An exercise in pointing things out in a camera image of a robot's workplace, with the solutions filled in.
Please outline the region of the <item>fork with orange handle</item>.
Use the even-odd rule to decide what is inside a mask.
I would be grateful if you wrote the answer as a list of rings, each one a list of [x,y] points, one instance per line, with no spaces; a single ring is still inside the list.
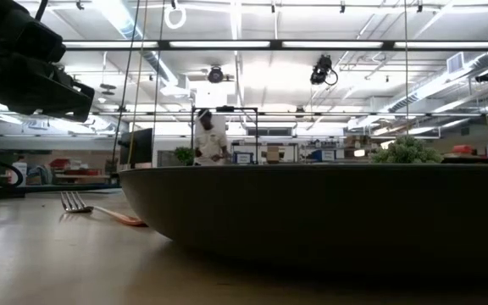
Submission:
[[[147,227],[147,224],[137,217],[132,217],[122,213],[117,213],[112,210],[102,208],[99,206],[89,206],[83,201],[80,194],[76,191],[64,191],[60,193],[61,205],[67,214],[90,214],[94,211],[106,214],[112,217],[117,222],[134,227]]]

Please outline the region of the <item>black round plate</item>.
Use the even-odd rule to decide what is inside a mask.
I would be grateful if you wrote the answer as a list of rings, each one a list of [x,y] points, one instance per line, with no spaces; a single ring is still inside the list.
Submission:
[[[488,275],[487,164],[131,169],[135,213],[176,243],[340,273]]]

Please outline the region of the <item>black computer monitor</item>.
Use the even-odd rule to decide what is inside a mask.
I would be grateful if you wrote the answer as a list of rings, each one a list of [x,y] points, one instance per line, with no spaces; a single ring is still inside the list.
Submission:
[[[124,133],[117,141],[119,146],[119,164],[151,163],[153,160],[153,129],[136,130]]]

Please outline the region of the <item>small green background plant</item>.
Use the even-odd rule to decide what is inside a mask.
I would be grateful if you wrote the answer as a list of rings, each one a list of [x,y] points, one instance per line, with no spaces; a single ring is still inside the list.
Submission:
[[[194,164],[195,152],[190,147],[177,147],[174,150],[174,155],[185,166]]]

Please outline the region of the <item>round black ceiling fixture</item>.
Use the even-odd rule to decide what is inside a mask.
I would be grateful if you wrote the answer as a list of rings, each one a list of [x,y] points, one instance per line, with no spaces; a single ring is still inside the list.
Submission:
[[[208,81],[213,84],[222,82],[225,79],[223,70],[220,66],[213,66],[208,72]]]

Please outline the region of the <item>person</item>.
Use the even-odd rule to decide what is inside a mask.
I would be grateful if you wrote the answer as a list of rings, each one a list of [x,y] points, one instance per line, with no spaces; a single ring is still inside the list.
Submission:
[[[194,136],[195,164],[224,165],[229,157],[225,132],[216,128],[209,110],[201,109],[197,117],[202,130]]]

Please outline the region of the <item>black overhead light bar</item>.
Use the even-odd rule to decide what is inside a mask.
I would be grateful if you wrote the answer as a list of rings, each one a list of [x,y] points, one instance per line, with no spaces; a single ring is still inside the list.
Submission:
[[[381,52],[488,52],[488,41],[357,41],[357,40],[146,40],[131,42],[111,41],[65,41],[69,51],[381,51]]]

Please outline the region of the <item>green artificial succulent plant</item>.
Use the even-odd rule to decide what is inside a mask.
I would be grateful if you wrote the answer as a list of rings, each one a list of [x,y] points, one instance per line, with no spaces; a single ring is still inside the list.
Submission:
[[[374,164],[440,164],[442,160],[437,150],[413,136],[399,136],[371,157]]]

